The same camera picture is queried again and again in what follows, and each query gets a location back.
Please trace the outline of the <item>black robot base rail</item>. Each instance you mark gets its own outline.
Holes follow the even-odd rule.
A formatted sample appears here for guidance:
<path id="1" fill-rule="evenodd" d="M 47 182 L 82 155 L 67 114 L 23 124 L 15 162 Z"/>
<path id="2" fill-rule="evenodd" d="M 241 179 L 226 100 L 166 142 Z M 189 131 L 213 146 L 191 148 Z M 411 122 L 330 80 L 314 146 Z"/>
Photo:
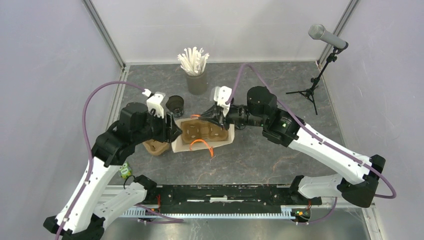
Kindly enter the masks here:
<path id="1" fill-rule="evenodd" d="M 161 214 L 249 218 L 277 215 L 282 207 L 319 206 L 322 199 L 307 199 L 293 187 L 278 184 L 164 184 L 149 191 L 141 204 L 157 206 Z"/>

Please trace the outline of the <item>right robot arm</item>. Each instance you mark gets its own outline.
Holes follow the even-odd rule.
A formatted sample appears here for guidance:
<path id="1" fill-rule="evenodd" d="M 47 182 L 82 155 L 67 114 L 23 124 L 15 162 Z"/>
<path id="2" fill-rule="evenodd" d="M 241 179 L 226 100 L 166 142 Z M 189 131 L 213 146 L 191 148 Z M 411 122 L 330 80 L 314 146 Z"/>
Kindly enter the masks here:
<path id="1" fill-rule="evenodd" d="M 200 120 L 224 129 L 230 125 L 261 127 L 270 142 L 304 153 L 335 171 L 333 175 L 298 175 L 289 189 L 295 204 L 326 197 L 343 198 L 357 207 L 370 207 L 386 160 L 376 154 L 360 155 L 315 131 L 309 124 L 278 108 L 277 97 L 265 86 L 255 86 L 246 95 L 246 105 L 226 104 L 232 89 L 216 87 L 215 104 L 202 113 Z"/>

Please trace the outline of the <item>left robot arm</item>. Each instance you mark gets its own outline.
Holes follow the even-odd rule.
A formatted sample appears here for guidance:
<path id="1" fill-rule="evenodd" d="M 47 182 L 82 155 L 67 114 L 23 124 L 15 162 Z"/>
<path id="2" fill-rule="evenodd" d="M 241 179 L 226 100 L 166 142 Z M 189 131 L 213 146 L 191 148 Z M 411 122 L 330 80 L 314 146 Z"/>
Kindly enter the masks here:
<path id="1" fill-rule="evenodd" d="M 171 112 L 160 117 L 144 103 L 127 104 L 119 119 L 97 137 L 93 159 L 68 203 L 60 213 L 47 217 L 43 227 L 64 240 L 101 239 L 107 227 L 133 205 L 151 204 L 157 198 L 156 183 L 141 175 L 111 200 L 98 204 L 112 177 L 137 145 L 149 140 L 172 143 L 181 134 Z"/>

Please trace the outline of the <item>brown paper takeout bag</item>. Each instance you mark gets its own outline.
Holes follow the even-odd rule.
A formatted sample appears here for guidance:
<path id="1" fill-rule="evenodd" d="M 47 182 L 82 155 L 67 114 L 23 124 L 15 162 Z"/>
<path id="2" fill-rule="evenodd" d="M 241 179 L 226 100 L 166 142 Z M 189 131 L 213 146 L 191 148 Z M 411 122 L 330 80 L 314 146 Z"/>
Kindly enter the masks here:
<path id="1" fill-rule="evenodd" d="M 235 139 L 234 124 L 225 129 L 200 120 L 197 115 L 178 119 L 175 123 L 182 130 L 182 134 L 171 143 L 174 153 L 207 150 L 210 156 L 214 157 L 216 148 L 232 144 Z"/>

